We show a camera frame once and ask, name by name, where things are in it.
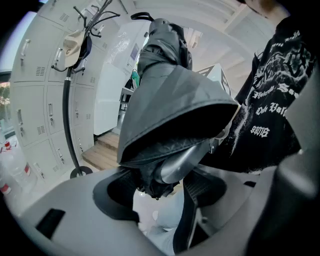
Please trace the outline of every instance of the black t-shirt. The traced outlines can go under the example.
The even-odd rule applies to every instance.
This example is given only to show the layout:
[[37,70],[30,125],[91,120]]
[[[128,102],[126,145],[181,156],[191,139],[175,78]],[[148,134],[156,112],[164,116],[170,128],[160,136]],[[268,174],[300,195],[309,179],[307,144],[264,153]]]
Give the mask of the black t-shirt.
[[236,99],[245,99],[228,137],[203,164],[234,171],[256,172],[278,165],[300,149],[286,120],[286,110],[299,97],[316,63],[297,22],[284,19],[276,28]]

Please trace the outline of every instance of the wooden step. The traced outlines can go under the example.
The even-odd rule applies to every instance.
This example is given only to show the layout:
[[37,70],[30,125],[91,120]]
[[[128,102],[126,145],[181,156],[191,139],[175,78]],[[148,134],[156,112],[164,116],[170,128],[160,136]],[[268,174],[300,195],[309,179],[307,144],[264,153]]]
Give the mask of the wooden step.
[[97,143],[82,154],[82,158],[100,171],[116,168],[119,166],[118,144],[119,135],[108,132],[99,137]]
[[83,160],[98,170],[108,170],[118,167],[117,153],[113,150],[96,144],[82,154]]
[[105,135],[101,136],[97,140],[98,144],[103,147],[106,147],[114,152],[118,152],[119,145],[119,135],[113,132],[108,132]]

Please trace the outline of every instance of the coat rack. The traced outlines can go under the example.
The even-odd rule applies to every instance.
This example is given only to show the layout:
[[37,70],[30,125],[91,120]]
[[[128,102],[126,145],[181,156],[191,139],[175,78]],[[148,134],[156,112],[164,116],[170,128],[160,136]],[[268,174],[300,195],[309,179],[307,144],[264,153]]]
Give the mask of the coat rack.
[[[95,28],[95,26],[100,22],[103,22],[105,20],[120,16],[120,14],[117,14],[113,11],[104,11],[107,8],[107,6],[112,3],[112,1],[113,0],[105,0],[105,2],[101,8],[99,8],[98,6],[95,6],[95,5],[91,5],[91,7],[97,9],[97,12],[92,17],[92,19],[89,21],[88,24],[87,24],[87,17],[84,16],[78,10],[78,8],[76,6],[73,7],[73,9],[75,9],[75,11],[79,14],[79,17],[83,19],[83,30],[85,31],[83,42],[85,42],[85,40],[87,40],[87,37],[90,37],[90,35],[92,35],[94,37],[101,38],[100,31],[98,31],[98,33],[94,33],[92,31],[92,30],[97,30]],[[107,17],[107,18],[100,19],[100,17],[106,13],[110,13],[110,14],[114,14],[114,15]],[[78,159],[77,159],[77,156],[75,153],[75,149],[74,149],[74,146],[72,143],[71,131],[70,131],[70,125],[69,125],[69,94],[70,94],[70,85],[71,85],[71,80],[72,80],[71,75],[76,74],[78,72],[82,72],[82,75],[83,75],[84,71],[86,70],[86,68],[84,66],[76,69],[78,67],[78,64],[79,63],[77,61],[77,63],[75,65],[67,67],[63,70],[58,69],[56,67],[56,65],[51,66],[52,69],[54,69],[58,72],[64,72],[67,70],[66,78],[64,80],[64,85],[63,85],[63,94],[62,94],[62,119],[63,119],[63,128],[64,128],[64,133],[65,133],[66,143],[68,145],[68,149],[69,149],[73,164],[75,166],[75,169],[71,172],[70,178],[75,178],[77,176],[83,176],[83,175],[87,175],[87,174],[92,173],[92,170],[89,167],[79,166],[79,162],[78,162]]]

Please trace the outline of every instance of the hook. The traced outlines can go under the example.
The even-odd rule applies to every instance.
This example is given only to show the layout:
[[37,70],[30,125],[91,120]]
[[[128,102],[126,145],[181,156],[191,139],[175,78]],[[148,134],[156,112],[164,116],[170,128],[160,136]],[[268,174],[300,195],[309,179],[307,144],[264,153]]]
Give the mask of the hook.
[[73,7],[73,9],[76,10],[76,12],[82,17],[83,19],[83,26],[86,28],[87,27],[87,17],[85,17],[81,11],[78,10],[78,8],[76,6]]
[[86,68],[85,67],[82,67],[82,68],[79,68],[78,70],[72,70],[72,73],[73,74],[76,74],[76,73],[78,73],[78,72],[81,72],[81,71],[85,71],[86,70]]
[[119,17],[119,16],[120,16],[120,14],[114,13],[114,12],[112,12],[112,11],[105,11],[105,12],[103,12],[102,14],[104,14],[104,13],[113,13],[113,14],[115,14],[115,15],[110,16],[110,17],[108,17],[108,18],[100,19],[99,21],[97,21],[97,22],[93,25],[93,27],[94,27],[95,25],[97,25],[98,23],[100,23],[100,22],[103,22],[103,21],[105,21],[105,20],[109,20],[109,19],[112,19],[112,18],[115,18],[115,17]]
[[91,33],[91,35],[93,35],[94,37],[98,37],[98,38],[101,37],[100,32],[99,32],[98,34],[94,34],[94,33],[92,33],[92,29],[90,30],[90,33]]
[[98,6],[95,6],[95,5],[93,5],[93,4],[92,4],[92,5],[91,5],[91,7],[96,8],[98,12],[100,11],[100,9],[99,9],[99,7],[98,7]]
[[64,70],[60,70],[59,68],[57,68],[56,66],[52,65],[51,66],[52,69],[56,70],[56,71],[59,71],[59,72],[64,72],[67,70],[67,67],[64,69]]

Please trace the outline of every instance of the white locker cabinet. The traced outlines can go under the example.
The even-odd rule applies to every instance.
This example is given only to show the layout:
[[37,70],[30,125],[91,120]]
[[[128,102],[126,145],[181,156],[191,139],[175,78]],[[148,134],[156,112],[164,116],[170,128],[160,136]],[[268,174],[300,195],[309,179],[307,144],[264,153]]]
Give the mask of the white locker cabinet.
[[24,146],[47,136],[44,117],[44,86],[12,88],[13,120]]
[[[69,124],[72,121],[72,95],[73,87],[70,87],[69,93]],[[54,134],[64,129],[63,115],[62,115],[62,96],[64,86],[63,85],[48,85],[46,93],[46,114],[48,120],[48,126],[50,134]]]
[[38,14],[61,26],[66,26],[69,20],[75,20],[78,13],[74,6],[79,7],[86,0],[50,0],[38,12]]
[[92,45],[91,52],[85,58],[80,67],[84,65],[85,71],[79,72],[76,76],[76,83],[79,85],[95,86],[98,84],[100,72],[104,62],[105,54]]
[[76,140],[75,129],[73,129],[73,128],[70,129],[70,132],[71,132],[72,144],[73,144],[73,148],[74,148],[74,152],[75,152],[76,158],[78,159],[78,161],[80,161],[82,159],[82,156],[81,156],[81,154],[79,154],[79,151],[78,151],[78,143],[77,143],[77,140]]
[[94,134],[90,129],[90,125],[77,125],[74,127],[75,145],[74,148],[78,151],[79,156],[83,152],[94,146]]
[[25,151],[31,168],[47,184],[56,181],[62,174],[54,157],[49,140],[45,140]]
[[[78,8],[78,9],[82,13],[82,15],[86,17],[86,24],[88,24],[88,22],[90,22],[93,15],[88,11],[87,8]],[[77,18],[74,18],[69,21],[69,23],[67,24],[67,28],[73,32],[76,30],[82,30],[84,28],[84,19],[81,18],[80,15],[78,15]]]
[[51,136],[54,152],[60,168],[63,171],[67,171],[73,167],[72,158],[67,145],[65,131],[62,130]]
[[[102,15],[100,20],[110,16],[113,16],[113,14],[108,13],[107,15]],[[97,31],[92,30],[95,34],[98,34],[98,31],[101,31],[101,37],[92,36],[91,38],[92,38],[92,43],[104,52],[107,51],[108,46],[115,39],[115,36],[117,35],[120,29],[118,24],[113,19],[117,19],[117,17],[112,19],[107,19],[98,23],[95,26]]]
[[90,88],[76,87],[73,99],[73,125],[91,124],[95,90]]
[[[52,56],[52,61],[51,65],[56,66],[59,70],[64,70],[65,69],[65,53],[63,51],[63,44],[66,36],[69,33],[64,33],[62,36],[62,39],[60,40],[58,46],[56,47],[54,51],[54,55]],[[51,65],[48,67],[49,69],[49,82],[61,82],[63,83],[66,79],[67,76],[67,70],[63,72],[59,72],[53,68],[51,68]],[[76,74],[71,74],[71,83],[74,83]]]
[[62,36],[61,29],[36,16],[17,50],[12,69],[13,81],[45,81],[50,57]]

